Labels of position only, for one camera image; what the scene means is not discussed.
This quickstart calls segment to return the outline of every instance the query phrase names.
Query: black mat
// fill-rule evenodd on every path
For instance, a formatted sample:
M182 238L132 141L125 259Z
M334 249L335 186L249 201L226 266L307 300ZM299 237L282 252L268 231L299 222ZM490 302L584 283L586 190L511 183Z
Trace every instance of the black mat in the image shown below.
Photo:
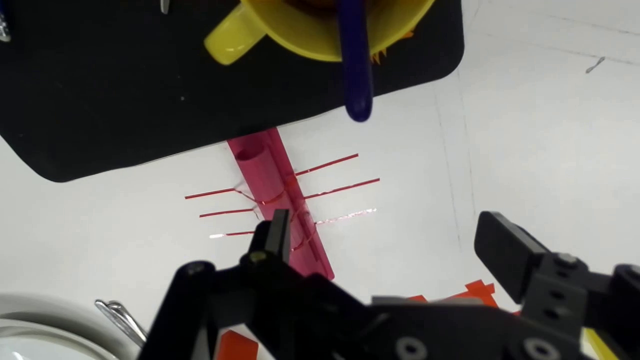
M218 65L202 40L237 0L172 0L169 15L159 0L4 2L13 41L0 44L0 135L52 181L342 105L339 64L302 58L269 38ZM463 51L460 0L436 0L414 36L374 65L375 93L440 79Z

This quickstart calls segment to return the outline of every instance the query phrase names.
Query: yellow mug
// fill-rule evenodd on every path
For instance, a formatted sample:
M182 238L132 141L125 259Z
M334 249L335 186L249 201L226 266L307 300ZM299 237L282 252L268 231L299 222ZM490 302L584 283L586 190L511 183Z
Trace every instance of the yellow mug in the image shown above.
M316 10L304 0L241 0L205 38L213 58L224 65L238 60L264 35L288 50L320 61L340 61L335 13ZM434 0L367 0L367 33L371 54L407 34Z

